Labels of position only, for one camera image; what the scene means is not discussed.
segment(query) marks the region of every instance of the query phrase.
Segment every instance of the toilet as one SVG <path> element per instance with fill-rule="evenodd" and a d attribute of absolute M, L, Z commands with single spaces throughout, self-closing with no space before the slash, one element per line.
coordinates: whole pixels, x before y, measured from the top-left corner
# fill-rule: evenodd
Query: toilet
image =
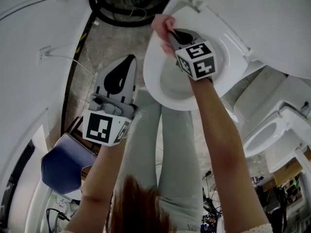
<path fill-rule="evenodd" d="M 176 19 L 175 28 L 194 30 L 211 42 L 219 63 L 212 78 L 221 97 L 265 65 L 311 78 L 310 11 L 311 0 L 170 0 L 163 13 Z M 148 91 L 159 103 L 175 110 L 197 109 L 188 77 L 173 57 L 164 54 L 155 33 L 143 75 Z M 262 134 L 269 131 L 275 131 L 274 125 Z"/>
<path fill-rule="evenodd" d="M 245 156 L 263 152 L 282 137 L 294 144 L 292 148 L 300 141 L 311 144 L 310 110 L 309 85 L 265 68 L 234 105 Z"/>

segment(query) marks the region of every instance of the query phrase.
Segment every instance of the floor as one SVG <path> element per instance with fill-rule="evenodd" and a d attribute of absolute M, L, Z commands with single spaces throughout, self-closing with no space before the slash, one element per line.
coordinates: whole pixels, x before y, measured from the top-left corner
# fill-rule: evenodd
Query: floor
<path fill-rule="evenodd" d="M 88 108 L 90 102 L 89 98 L 94 92 L 94 83 L 98 73 L 115 59 L 126 54 L 134 54 L 138 60 L 138 78 L 136 86 L 138 88 L 144 87 L 142 73 L 143 61 L 151 33 L 150 25 L 140 28 L 120 28 L 108 25 L 99 19 L 95 20 L 79 58 L 79 62 L 84 68 L 77 65 L 73 76 L 66 111 L 65 129 L 77 116 L 80 116 L 82 112 Z M 257 74 L 258 72 L 237 83 L 222 97 L 223 103 L 229 107 L 233 106 L 234 102 Z M 199 112 L 192 111 L 192 116 L 195 146 L 200 162 L 201 174 L 202 177 L 204 177 L 205 173 L 211 168 L 210 157 L 203 135 Z M 161 123 L 156 147 L 156 163 L 159 164 L 163 156 Z M 254 158 L 249 158 L 247 161 L 251 177 L 270 176 L 264 156 L 259 155 Z M 156 168 L 157 174 L 160 174 L 161 165 L 158 165 Z M 210 192 L 213 193 L 215 184 L 212 175 L 207 180 L 202 180 L 202 186 L 205 192 L 208 190 L 207 183 Z M 215 192 L 214 199 L 218 199 L 217 192 Z"/>

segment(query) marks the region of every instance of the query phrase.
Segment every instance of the hair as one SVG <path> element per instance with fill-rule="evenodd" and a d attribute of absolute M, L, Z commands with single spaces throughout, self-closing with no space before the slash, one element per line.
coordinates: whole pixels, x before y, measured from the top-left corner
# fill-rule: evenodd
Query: hair
<path fill-rule="evenodd" d="M 156 189 L 143 189 L 133 176 L 127 176 L 123 190 L 115 194 L 107 232 L 175 232 L 169 214 L 160 208 L 157 197 Z"/>

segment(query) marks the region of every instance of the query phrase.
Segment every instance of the light blue jeans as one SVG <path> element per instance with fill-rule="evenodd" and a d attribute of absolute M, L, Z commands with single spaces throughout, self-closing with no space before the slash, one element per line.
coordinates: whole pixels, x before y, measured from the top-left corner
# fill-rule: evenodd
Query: light blue jeans
<path fill-rule="evenodd" d="M 143 188 L 158 189 L 160 207 L 170 214 L 178 231 L 200 231 L 203 213 L 202 181 L 194 147 L 191 112 L 168 109 L 145 90 L 134 103 L 132 122 L 116 190 L 132 175 Z M 156 136 L 162 114 L 163 162 L 156 182 Z"/>

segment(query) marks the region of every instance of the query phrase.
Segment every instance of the power outlet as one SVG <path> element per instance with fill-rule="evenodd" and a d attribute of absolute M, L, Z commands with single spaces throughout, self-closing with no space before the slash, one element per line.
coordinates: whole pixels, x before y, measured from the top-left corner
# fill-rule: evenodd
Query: power outlet
<path fill-rule="evenodd" d="M 51 51 L 51 46 L 42 48 L 39 50 L 39 54 L 38 54 L 38 64 L 40 64 L 41 62 L 43 62 L 44 60 L 47 60 L 49 57 L 47 56 L 47 53 Z"/>

